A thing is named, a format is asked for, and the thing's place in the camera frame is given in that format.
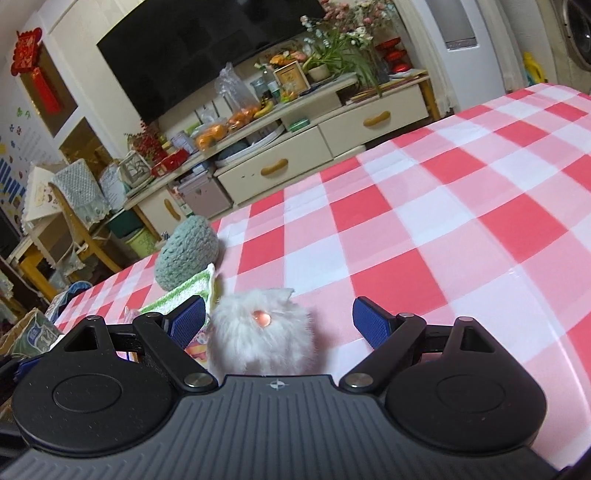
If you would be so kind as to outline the colourful wall poster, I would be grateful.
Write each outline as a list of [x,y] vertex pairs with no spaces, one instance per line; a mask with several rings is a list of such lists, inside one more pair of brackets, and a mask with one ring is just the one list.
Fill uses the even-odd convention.
[[54,151],[36,113],[24,104],[1,115],[1,210],[21,235],[21,217],[29,172],[34,164],[52,160]]

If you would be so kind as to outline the washing machine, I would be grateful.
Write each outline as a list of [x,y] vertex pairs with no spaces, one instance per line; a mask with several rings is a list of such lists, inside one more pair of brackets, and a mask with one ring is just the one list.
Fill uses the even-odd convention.
[[568,55],[581,69],[590,70],[590,0],[554,0],[551,2]]

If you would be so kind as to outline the pink storage box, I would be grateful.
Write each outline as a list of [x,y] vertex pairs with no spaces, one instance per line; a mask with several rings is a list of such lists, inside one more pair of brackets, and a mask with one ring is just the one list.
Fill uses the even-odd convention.
[[221,184],[206,173],[181,182],[177,189],[195,215],[212,219],[231,208],[231,201]]

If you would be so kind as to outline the red gift box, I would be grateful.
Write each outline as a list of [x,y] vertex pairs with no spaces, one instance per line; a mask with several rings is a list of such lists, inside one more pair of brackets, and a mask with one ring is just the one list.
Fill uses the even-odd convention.
[[180,149],[157,160],[151,168],[151,175],[154,178],[160,178],[173,172],[180,167],[189,158],[189,153]]

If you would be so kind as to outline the framed picture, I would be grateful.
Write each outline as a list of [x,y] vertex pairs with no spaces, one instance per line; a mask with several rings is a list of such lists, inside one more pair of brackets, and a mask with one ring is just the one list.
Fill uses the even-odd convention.
[[274,76],[276,76],[280,86],[288,93],[294,92],[297,95],[301,95],[311,88],[308,79],[305,77],[303,68],[301,68],[301,64],[297,61],[276,69]]

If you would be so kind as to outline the cream tv cabinet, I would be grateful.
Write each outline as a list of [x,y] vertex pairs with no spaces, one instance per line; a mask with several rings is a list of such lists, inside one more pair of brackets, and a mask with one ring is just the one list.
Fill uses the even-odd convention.
[[149,231],[171,233],[193,213],[177,186],[206,173],[228,194],[231,208],[273,193],[327,166],[362,153],[372,141],[416,122],[439,117],[424,70],[356,94],[353,74],[276,107],[180,167],[154,181],[124,204]]

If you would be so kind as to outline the red lantern vase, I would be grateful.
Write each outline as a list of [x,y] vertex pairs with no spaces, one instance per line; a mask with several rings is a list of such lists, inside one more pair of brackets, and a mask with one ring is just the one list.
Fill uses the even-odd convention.
[[412,63],[400,36],[379,43],[375,50],[380,73],[396,75],[411,70]]

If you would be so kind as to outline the red white checkered tablecloth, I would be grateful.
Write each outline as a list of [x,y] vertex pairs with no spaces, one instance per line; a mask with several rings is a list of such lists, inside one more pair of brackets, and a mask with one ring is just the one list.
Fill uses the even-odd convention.
[[226,292],[287,287],[321,371],[368,354],[353,300],[480,321],[541,384],[535,450],[590,445],[590,98],[538,84],[385,142],[214,223]]

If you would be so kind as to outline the blue fabric bag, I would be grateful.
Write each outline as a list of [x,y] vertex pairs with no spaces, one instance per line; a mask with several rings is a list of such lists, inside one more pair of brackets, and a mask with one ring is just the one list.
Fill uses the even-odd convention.
[[51,301],[49,307],[45,311],[47,319],[55,324],[59,316],[68,306],[68,304],[81,293],[89,290],[92,287],[90,282],[80,280],[72,283],[66,290],[58,293]]

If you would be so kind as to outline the red chinese knot decoration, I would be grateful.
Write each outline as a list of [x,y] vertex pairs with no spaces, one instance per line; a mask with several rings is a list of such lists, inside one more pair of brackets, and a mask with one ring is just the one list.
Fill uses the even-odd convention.
[[39,67],[40,42],[43,31],[40,27],[16,32],[17,41],[12,54],[10,72],[12,76],[30,74],[33,85],[42,104],[49,114],[58,114],[61,104]]

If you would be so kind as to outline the bag of oranges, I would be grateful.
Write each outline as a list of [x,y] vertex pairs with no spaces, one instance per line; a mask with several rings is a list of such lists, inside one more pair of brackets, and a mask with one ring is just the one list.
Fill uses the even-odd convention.
[[204,152],[221,142],[228,135],[228,126],[224,122],[213,122],[197,127],[192,134],[197,149]]

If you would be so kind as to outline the white air conditioner tower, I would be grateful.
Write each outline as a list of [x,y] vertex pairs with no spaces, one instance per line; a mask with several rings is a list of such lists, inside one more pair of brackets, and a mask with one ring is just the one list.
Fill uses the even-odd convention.
[[527,85],[517,41],[499,1],[397,1],[411,51],[428,71],[442,114]]

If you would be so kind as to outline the grey-green crochet heart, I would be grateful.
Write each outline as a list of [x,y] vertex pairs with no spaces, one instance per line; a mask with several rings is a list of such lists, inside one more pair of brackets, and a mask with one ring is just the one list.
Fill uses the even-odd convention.
[[164,291],[171,291],[195,274],[215,264],[219,240],[211,222],[193,215],[180,223],[155,261],[154,278]]

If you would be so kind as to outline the clear plastic bag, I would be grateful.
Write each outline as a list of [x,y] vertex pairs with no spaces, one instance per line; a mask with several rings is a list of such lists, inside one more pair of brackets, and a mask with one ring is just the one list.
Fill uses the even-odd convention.
[[226,64],[214,80],[216,93],[221,96],[232,114],[252,107],[259,107],[259,99],[246,87],[242,79],[235,73],[231,63]]

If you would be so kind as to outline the wooden chair with lace cover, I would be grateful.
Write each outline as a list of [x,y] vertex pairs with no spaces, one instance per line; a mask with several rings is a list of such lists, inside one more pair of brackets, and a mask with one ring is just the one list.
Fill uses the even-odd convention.
[[83,159],[56,172],[35,166],[27,180],[21,228],[64,276],[83,269],[89,257],[117,273],[121,267],[107,253],[109,235],[103,231],[110,212]]

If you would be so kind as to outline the white fluffy plush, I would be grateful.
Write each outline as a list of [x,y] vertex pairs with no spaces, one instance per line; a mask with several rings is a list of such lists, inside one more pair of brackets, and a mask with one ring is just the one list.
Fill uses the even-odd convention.
[[226,294],[207,324],[207,369],[228,375],[304,375],[315,362],[308,310],[291,288]]

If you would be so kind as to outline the green white striped cloth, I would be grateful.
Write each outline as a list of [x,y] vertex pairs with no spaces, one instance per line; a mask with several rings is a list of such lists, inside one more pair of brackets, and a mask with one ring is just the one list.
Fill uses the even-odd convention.
[[199,296],[204,300],[205,312],[209,315],[214,300],[214,280],[215,267],[211,263],[204,270],[193,275],[190,279],[167,292],[159,299],[142,307],[139,312],[141,314],[157,312],[166,315],[190,297]]

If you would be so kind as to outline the cardboard milk carton box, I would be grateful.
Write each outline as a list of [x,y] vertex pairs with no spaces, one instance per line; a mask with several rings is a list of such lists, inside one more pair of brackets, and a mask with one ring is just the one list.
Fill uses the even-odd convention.
[[61,331],[34,308],[2,336],[0,354],[33,358],[50,351],[61,337]]

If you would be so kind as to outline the black flat television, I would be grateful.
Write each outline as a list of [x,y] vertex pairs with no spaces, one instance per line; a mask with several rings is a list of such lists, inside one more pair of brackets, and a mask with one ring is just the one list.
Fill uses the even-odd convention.
[[150,123],[215,78],[320,18],[317,0],[147,0],[98,42],[110,70]]

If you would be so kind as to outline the red berry branch decoration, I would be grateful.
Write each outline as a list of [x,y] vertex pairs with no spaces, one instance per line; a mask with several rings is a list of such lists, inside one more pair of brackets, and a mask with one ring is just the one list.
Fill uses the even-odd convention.
[[145,160],[151,163],[158,163],[167,156],[166,150],[161,142],[159,130],[151,124],[140,122],[140,131],[137,133],[125,134],[129,150],[134,150]]

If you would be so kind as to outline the green trash bin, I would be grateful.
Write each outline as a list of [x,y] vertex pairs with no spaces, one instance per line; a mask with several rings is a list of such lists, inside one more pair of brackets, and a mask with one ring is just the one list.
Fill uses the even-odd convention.
[[157,239],[146,228],[138,228],[124,238],[124,243],[137,255],[143,259],[157,252]]

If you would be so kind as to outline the potted flower plant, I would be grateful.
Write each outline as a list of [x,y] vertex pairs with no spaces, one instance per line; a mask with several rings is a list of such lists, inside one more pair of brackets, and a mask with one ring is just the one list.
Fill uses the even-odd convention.
[[375,37],[393,28],[392,1],[321,1],[322,11],[301,16],[304,37],[303,71],[325,66],[332,75],[354,73],[361,84],[378,88],[381,67]]

